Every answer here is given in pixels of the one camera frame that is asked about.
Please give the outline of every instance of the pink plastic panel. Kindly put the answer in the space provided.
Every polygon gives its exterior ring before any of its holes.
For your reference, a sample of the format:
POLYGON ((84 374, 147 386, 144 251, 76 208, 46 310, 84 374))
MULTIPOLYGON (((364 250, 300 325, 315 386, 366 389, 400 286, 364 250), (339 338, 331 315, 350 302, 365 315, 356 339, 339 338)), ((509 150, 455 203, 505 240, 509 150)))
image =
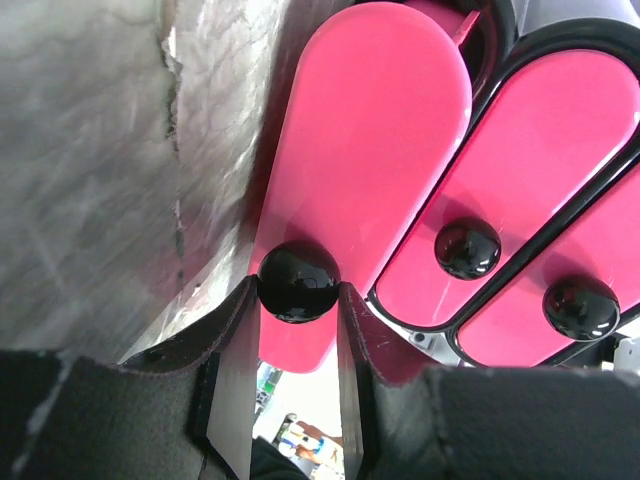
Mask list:
MULTIPOLYGON (((310 238, 366 293, 450 161, 471 85, 455 45, 424 14, 370 3, 335 15, 298 65, 251 272, 282 242, 310 238)), ((262 312, 261 358, 317 368, 335 310, 304 325, 262 312)))
POLYGON ((607 283, 622 311, 640 302, 640 171, 632 173, 562 234, 460 329, 458 341, 485 365, 537 365, 573 342, 542 312, 547 288, 565 275, 607 283))
POLYGON ((497 271, 630 138, 640 89, 619 60, 567 51, 537 60, 498 94, 377 283, 380 304, 421 327, 445 324, 491 274, 457 280, 436 262, 440 229, 460 217, 500 235, 497 271))
POLYGON ((457 10, 440 3, 439 0, 407 0, 404 4, 428 15, 458 46, 464 43, 480 15, 480 12, 473 11, 465 17, 457 10))

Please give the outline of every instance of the person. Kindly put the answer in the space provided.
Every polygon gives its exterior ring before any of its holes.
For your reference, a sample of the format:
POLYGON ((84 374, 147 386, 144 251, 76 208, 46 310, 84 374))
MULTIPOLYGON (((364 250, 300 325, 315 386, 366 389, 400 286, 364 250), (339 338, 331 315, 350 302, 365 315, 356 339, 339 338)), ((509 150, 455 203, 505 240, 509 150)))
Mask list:
POLYGON ((333 465, 334 468, 340 467, 338 464, 342 461, 339 455, 342 451, 342 438, 331 437, 319 428, 302 421, 298 421, 296 426, 302 432, 303 439, 306 439, 296 447, 298 457, 307 458, 316 465, 325 464, 333 465))
POLYGON ((258 437, 251 448, 251 480, 308 480, 276 447, 258 437))

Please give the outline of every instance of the black fabric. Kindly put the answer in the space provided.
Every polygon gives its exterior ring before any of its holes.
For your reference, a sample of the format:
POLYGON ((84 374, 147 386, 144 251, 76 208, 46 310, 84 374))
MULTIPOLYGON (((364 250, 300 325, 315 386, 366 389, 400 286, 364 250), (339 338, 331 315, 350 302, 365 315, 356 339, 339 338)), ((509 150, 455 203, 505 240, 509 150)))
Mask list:
POLYGON ((251 480, 308 480, 307 476, 265 439, 253 441, 251 480))

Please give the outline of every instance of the black trim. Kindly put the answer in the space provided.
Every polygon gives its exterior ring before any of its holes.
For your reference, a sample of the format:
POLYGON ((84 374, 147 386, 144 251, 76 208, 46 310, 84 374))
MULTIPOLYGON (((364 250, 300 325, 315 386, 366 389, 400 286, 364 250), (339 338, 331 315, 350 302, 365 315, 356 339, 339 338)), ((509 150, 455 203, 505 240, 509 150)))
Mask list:
MULTIPOLYGON (((618 329, 620 327, 624 327, 625 325, 628 325, 634 320, 638 320, 639 318, 640 318, 640 303, 631 307, 629 310, 627 310, 621 315, 618 329)), ((452 348, 452 350, 456 352, 456 354, 460 358, 462 358, 462 360, 464 360, 465 362, 473 365, 474 367, 490 366, 490 365, 484 365, 480 362, 475 361, 473 358, 467 355, 467 353, 462 349, 462 347, 460 347, 460 344, 458 342, 458 329, 455 329, 455 330, 452 329, 447 331, 445 333, 445 337, 447 339, 447 343, 452 348)), ((598 344, 602 341, 605 341, 607 338, 609 338, 609 336, 603 338, 602 340, 599 340, 597 342, 592 342, 592 343, 575 342, 569 345, 568 347, 560 350, 555 355, 552 355, 551 357, 549 357, 547 360, 540 363, 539 365, 562 365, 563 363, 568 361, 570 358, 578 355, 579 353, 584 352, 585 350, 588 350, 589 348, 597 348, 598 344)))
MULTIPOLYGON (((608 53, 624 62, 640 78, 640 31, 625 23, 605 19, 581 19, 561 22, 549 27, 537 30, 526 37, 522 37, 515 45, 504 67, 490 75, 491 80, 484 84, 483 92, 479 92, 474 98, 474 112, 472 116, 472 128, 478 125, 478 120, 495 98, 500 87, 521 68, 545 55, 558 51, 572 49, 589 49, 608 53)), ((464 148, 465 142, 456 153, 464 148)), ((447 323, 438 327, 416 327, 399 321, 389 314, 380 304, 376 285, 372 288, 368 297, 372 304, 388 320, 398 323, 414 331, 442 332, 448 329, 457 330, 464 322, 475 315, 495 294, 505 287, 524 267, 526 267, 538 254, 547 248, 564 230, 577 220, 591 205, 609 191, 617 181, 640 161, 640 130, 636 130, 631 140, 614 158, 583 188, 565 204, 522 248, 496 272, 488 284, 484 285, 447 323)), ((429 195, 425 207, 438 190, 443 178, 447 175, 451 162, 442 177, 429 195)))
MULTIPOLYGON (((469 2, 478 3, 476 0, 462 0, 469 2)), ((516 40, 516 19, 515 13, 513 12, 513 8, 511 6, 511 2, 509 0, 480 0, 485 6, 481 9, 481 16, 476 23, 476 27, 480 29, 483 37, 485 46, 488 49, 488 52, 484 55, 482 66, 480 67, 480 72, 478 77, 476 78, 473 84, 473 101, 471 108, 471 119, 469 121, 469 128, 465 134, 464 140, 458 150, 453 155, 451 161, 447 164, 445 169, 442 172, 442 175, 434 185, 433 189, 427 196, 423 206, 420 208, 420 211, 416 215, 415 219, 411 222, 410 227, 407 229, 405 235, 402 240, 398 243, 396 248, 393 251, 393 254, 389 257, 389 260, 385 263, 382 271, 384 272, 391 260, 396 256, 400 246, 406 240, 409 232, 413 230, 416 223, 422 216, 425 208, 433 198, 435 192, 438 191, 440 185, 446 178, 447 174, 455 164, 458 155, 465 147, 467 141, 473 135, 475 129, 480 123, 480 119, 482 114, 486 111, 488 106, 491 103, 491 100, 496 96, 496 94, 500 91, 505 81, 513 75, 515 72, 507 72, 505 76, 499 76, 494 72, 497 72, 498 65, 502 64, 505 61, 509 51, 513 47, 513 44, 516 40)), ((411 325, 403 322, 402 320, 394 317, 391 313, 389 313, 380 303, 378 299, 378 295, 376 292, 376 283, 374 283, 373 287, 367 294, 367 300, 371 302, 371 304, 378 310, 387 320, 397 325, 400 325, 405 328, 418 330, 416 331, 425 331, 425 332, 444 332, 449 328, 449 322, 441 327, 432 327, 432 328, 422 328, 416 327, 415 325, 411 325)))

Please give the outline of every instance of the black ball knob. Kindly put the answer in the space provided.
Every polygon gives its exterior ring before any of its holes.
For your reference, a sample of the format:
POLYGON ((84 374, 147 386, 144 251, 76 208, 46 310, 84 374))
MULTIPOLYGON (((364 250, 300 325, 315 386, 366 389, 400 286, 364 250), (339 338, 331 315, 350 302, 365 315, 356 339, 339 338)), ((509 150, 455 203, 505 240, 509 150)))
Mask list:
POLYGON ((550 287, 543 310, 553 328, 576 342, 600 340, 620 322, 620 304, 613 291, 584 276, 568 277, 550 287))
POLYGON ((449 275, 460 280, 476 280, 487 275, 500 260, 500 237, 477 218, 456 220, 436 237, 436 260, 449 275))
POLYGON ((306 323, 327 313, 338 300, 340 275, 331 255, 313 242, 279 245, 258 270, 264 308, 287 323, 306 323))

